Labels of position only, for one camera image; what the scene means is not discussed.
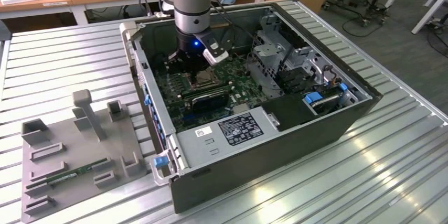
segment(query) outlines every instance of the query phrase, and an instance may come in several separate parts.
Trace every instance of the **metal slotted surface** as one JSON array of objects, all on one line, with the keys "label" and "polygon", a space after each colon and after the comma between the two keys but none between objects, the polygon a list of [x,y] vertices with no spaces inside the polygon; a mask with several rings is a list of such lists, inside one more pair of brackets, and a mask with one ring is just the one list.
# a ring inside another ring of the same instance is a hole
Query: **metal slotted surface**
[{"label": "metal slotted surface", "polygon": [[[147,174],[35,223],[448,222],[445,115],[301,4],[277,3],[383,94],[369,115],[337,142],[179,215]],[[154,152],[117,27],[19,33],[3,44],[0,223],[19,221],[19,122],[70,117],[74,90],[90,89],[95,110],[127,104],[143,156]]]}]

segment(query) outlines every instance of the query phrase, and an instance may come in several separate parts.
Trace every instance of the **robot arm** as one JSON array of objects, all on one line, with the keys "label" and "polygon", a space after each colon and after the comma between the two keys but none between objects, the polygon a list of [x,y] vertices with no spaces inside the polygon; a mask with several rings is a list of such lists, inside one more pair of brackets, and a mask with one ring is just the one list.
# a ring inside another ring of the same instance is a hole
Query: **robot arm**
[{"label": "robot arm", "polygon": [[[177,54],[195,54],[198,47],[210,65],[219,63],[227,52],[215,40],[209,21],[211,0],[163,0],[174,6],[174,22],[177,29]],[[234,0],[222,0],[231,4]]]}]

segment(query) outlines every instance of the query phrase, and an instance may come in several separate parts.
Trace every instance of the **blue tab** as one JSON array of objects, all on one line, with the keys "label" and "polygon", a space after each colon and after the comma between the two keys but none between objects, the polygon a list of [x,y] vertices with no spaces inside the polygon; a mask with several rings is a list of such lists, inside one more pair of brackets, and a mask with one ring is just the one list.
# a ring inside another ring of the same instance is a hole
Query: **blue tab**
[{"label": "blue tab", "polygon": [[305,101],[307,104],[311,104],[313,102],[322,99],[322,96],[318,94],[318,92],[311,92],[305,95]]},{"label": "blue tab", "polygon": [[149,95],[145,96],[145,101],[143,101],[145,105],[147,106],[150,104],[150,98]]},{"label": "blue tab", "polygon": [[338,87],[339,87],[339,89],[341,89],[342,91],[345,91],[345,90],[347,89],[346,85],[342,84],[342,83],[338,84]]},{"label": "blue tab", "polygon": [[155,159],[153,160],[153,164],[155,165],[155,168],[167,165],[169,164],[167,157],[166,156],[155,157]]}]

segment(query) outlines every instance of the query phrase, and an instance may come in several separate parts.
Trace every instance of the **green circuit board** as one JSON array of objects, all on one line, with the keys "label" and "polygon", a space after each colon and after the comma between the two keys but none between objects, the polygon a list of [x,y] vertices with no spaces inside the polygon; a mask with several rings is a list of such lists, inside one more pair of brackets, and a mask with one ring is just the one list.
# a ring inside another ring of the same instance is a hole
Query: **green circuit board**
[{"label": "green circuit board", "polygon": [[[194,83],[187,73],[154,71],[154,78],[177,132],[233,115],[239,111],[241,107],[234,108],[238,105],[250,109],[267,100],[247,74],[243,58],[229,57],[217,66],[199,71]],[[227,97],[226,104],[191,113],[194,100],[213,94]]]}]

